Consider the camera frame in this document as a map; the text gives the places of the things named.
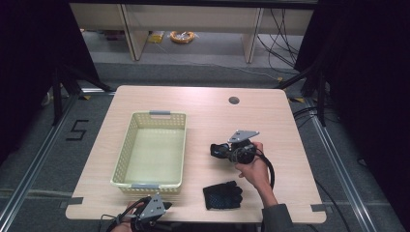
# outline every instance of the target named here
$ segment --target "floor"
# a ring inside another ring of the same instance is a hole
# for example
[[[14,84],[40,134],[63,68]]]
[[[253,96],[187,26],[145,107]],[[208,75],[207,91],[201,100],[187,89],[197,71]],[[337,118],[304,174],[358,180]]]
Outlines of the floor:
[[[296,73],[291,70],[291,66],[294,63],[293,56],[296,56],[296,54],[289,52],[289,46],[292,46],[292,50],[297,50],[303,39],[303,37],[299,36],[278,37],[278,43],[284,47],[282,48],[278,45],[273,46],[273,39],[276,36],[261,35],[260,41],[257,42],[255,47],[252,63],[247,64],[242,50],[240,35],[196,33],[195,39],[191,43],[186,44],[173,43],[168,38],[168,35],[169,32],[164,33],[161,43],[147,43],[141,59],[139,61],[133,61],[125,40],[109,41],[106,39],[104,33],[100,31],[83,32],[84,40],[96,64],[196,65],[218,67],[228,70],[269,68],[275,69],[276,73]],[[282,61],[267,52],[263,44],[269,48],[273,46],[272,50],[286,61]],[[258,78],[259,75],[268,75],[273,79],[278,79],[277,75],[272,75],[269,72],[251,74],[254,74],[255,78]],[[295,99],[300,97],[297,96],[297,92],[292,92],[292,95],[292,98]],[[314,104],[312,100],[306,100],[304,103],[292,104],[292,109],[296,112],[312,104]],[[317,180],[319,183],[326,184],[324,186],[331,186],[332,183],[335,183],[334,187],[331,187],[330,190],[332,197],[330,197],[325,188],[321,188],[321,185],[318,184],[319,192],[321,196],[323,196],[323,202],[327,208],[327,214],[329,214],[327,224],[322,227],[319,225],[317,227],[318,230],[346,231],[347,229],[344,227],[345,223],[341,221],[337,214],[337,211],[341,209],[341,214],[346,214],[347,224],[349,224],[351,228],[350,231],[404,231],[395,217],[395,213],[390,208],[389,203],[385,200],[383,193],[377,187],[371,174],[366,170],[366,164],[359,165],[357,163],[360,155],[356,153],[354,146],[347,139],[348,135],[342,125],[337,122],[336,114],[334,112],[328,112],[326,117],[329,123],[325,129],[319,126],[320,124],[313,116],[305,115],[297,118],[297,125],[302,140],[304,141],[307,154],[313,154],[313,156],[309,156],[313,175],[318,177]],[[49,122],[51,117],[45,112],[39,115],[38,120],[39,123],[33,129],[36,130],[36,134],[28,134],[27,139],[47,139],[48,129],[47,127],[42,128],[42,125]],[[92,146],[92,142],[93,141],[89,141],[86,148]],[[36,153],[33,151],[39,151],[43,149],[43,147],[40,142],[34,142],[22,149],[24,150],[22,152],[32,155],[23,157],[26,161],[17,160],[16,158],[12,158],[15,160],[10,160],[10,162],[21,161],[22,163],[21,170],[13,176],[12,180],[11,177],[8,178],[7,175],[4,175],[11,171],[9,166],[4,165],[0,169],[0,202],[2,206],[6,206],[8,203],[8,198],[12,195],[13,189],[18,188],[19,180],[24,178],[25,170],[31,168],[29,165],[30,160],[36,158]],[[43,171],[40,174],[42,178],[47,175],[52,175],[52,172],[45,173]],[[61,185],[70,186],[75,185],[75,183],[61,183]],[[45,201],[42,197],[48,194],[55,194],[55,198],[53,198],[52,201]],[[48,205],[54,205],[55,207],[56,204],[59,204],[61,208],[64,208],[64,206],[61,206],[61,199],[66,199],[68,196],[70,196],[68,191],[58,191],[56,189],[37,192],[31,191],[30,197],[27,198],[22,206],[25,212],[20,212],[15,217],[15,222],[11,225],[11,229],[13,229],[11,231],[22,231],[20,228],[23,228],[24,223],[26,223],[25,218],[27,211],[33,207],[41,210],[41,208],[46,208]],[[38,224],[49,223],[51,226],[49,228],[57,229],[57,226],[52,227],[55,221],[51,223],[52,220],[59,220],[59,217],[56,215],[48,215],[48,218],[42,216],[42,221],[30,221],[27,224],[33,224],[33,228],[35,228],[34,226]],[[87,222],[82,221],[81,223],[84,223],[83,228],[87,227],[87,225],[85,225]],[[68,223],[66,226],[68,231],[70,231],[70,226],[73,225]],[[296,227],[295,231],[310,231],[310,228]]]

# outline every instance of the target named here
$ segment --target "gray floor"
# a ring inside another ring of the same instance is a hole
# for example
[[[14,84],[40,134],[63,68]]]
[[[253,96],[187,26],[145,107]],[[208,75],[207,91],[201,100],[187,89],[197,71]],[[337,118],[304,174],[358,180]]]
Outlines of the gray floor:
[[[197,33],[197,38],[193,42],[175,44],[169,40],[168,34],[169,32],[165,32],[162,43],[147,44],[141,59],[137,62],[131,60],[125,41],[108,41],[99,32],[84,32],[83,36],[101,79],[113,86],[135,83],[141,78],[144,78],[144,83],[153,85],[175,84],[175,82],[171,82],[179,81],[178,74],[185,76],[187,67],[190,67],[193,73],[208,73],[210,76],[208,82],[192,79],[190,80],[191,85],[195,85],[195,83],[197,85],[208,84],[209,82],[216,86],[228,85],[219,83],[218,76],[211,76],[217,74],[229,76],[229,79],[237,77],[238,82],[241,82],[236,83],[239,87],[270,88],[270,84],[275,85],[280,77],[288,78],[291,76],[274,71],[270,66],[283,72],[295,73],[290,70],[288,65],[276,58],[271,57],[272,59],[269,61],[268,53],[261,43],[256,45],[253,62],[251,64],[245,63],[240,35]],[[261,38],[267,46],[272,45],[272,39],[269,36],[264,35]],[[302,37],[288,37],[288,39],[289,43],[295,48],[298,48],[302,41]],[[275,51],[292,61],[289,53],[282,48],[276,47]],[[169,65],[176,68],[172,68],[171,71],[170,68],[167,68]],[[134,75],[136,73],[134,69],[143,69],[144,73],[147,72],[151,75],[136,76]],[[175,77],[164,79],[161,82],[161,78],[167,75],[174,75]],[[287,95],[292,98],[299,97],[301,84],[303,84],[303,81],[289,87],[286,90]],[[89,101],[78,100],[75,102],[65,125],[62,126],[58,138],[44,162],[44,166],[36,176],[36,181],[15,216],[10,231],[95,231],[97,229],[97,220],[66,219],[65,203],[73,193],[80,170],[82,170],[87,160],[111,100],[112,96],[104,95],[93,96]],[[304,102],[291,102],[290,105],[293,112],[307,107]],[[6,205],[13,190],[18,187],[20,180],[23,179],[31,160],[41,150],[43,141],[51,130],[52,110],[52,105],[46,105],[43,110],[39,111],[31,129],[21,142],[20,149],[11,154],[0,167],[1,207]],[[338,155],[346,166],[358,195],[365,202],[369,218],[374,223],[376,231],[404,231],[371,173],[368,172],[365,166],[357,162],[360,154],[357,153],[353,143],[349,140],[343,125],[338,121],[337,113],[329,109],[326,110],[325,116],[326,130],[337,148]],[[67,138],[77,136],[77,134],[71,132],[71,129],[75,120],[78,119],[89,120],[88,123],[81,125],[87,132],[81,141],[67,141]],[[329,193],[328,195],[318,186],[323,203],[327,207],[328,219],[323,224],[314,225],[315,228],[318,231],[347,231],[340,214],[337,212],[337,207],[332,203],[330,198],[332,196],[341,214],[346,219],[350,231],[365,231],[352,208],[352,202],[349,201],[347,196],[348,192],[340,183],[340,178],[335,172],[329,153],[317,132],[314,119],[310,118],[308,114],[304,114],[297,118],[296,122],[313,176]],[[215,229],[215,227],[209,230],[204,228],[193,228],[191,231],[222,231]],[[293,231],[313,230],[306,225],[296,225]]]

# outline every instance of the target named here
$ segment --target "black glove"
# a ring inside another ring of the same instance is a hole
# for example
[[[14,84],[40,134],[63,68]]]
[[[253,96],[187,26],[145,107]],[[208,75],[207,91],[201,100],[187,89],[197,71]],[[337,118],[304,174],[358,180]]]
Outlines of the black glove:
[[[241,207],[242,189],[235,181],[209,186],[203,189],[205,205],[210,209],[236,209]]]

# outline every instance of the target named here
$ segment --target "box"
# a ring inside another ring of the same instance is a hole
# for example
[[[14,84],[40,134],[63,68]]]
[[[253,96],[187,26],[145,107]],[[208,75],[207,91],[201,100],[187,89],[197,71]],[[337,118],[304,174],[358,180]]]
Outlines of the box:
[[[134,112],[111,185],[124,193],[179,192],[186,134],[184,112]]]

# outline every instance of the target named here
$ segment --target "wooden table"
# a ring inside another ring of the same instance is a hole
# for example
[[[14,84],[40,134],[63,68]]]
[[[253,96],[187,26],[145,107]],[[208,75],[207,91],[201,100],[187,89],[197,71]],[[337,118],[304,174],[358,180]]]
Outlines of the wooden table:
[[[239,103],[232,104],[229,98]],[[286,203],[295,223],[321,223],[325,212],[313,212],[322,204],[308,159],[283,91],[268,89],[121,86],[108,109],[89,159],[73,193],[82,204],[69,205],[72,219],[98,219],[118,215],[130,201],[146,195],[125,195],[110,184],[132,113],[170,110],[187,113],[187,139],[181,192],[162,194],[172,207],[166,221],[257,223],[262,202],[255,188],[238,177],[227,159],[210,156],[210,145],[221,144],[236,130],[259,131],[251,140],[264,144],[265,155],[276,172],[275,194]],[[207,211],[202,189],[236,181],[243,189],[241,208]]]

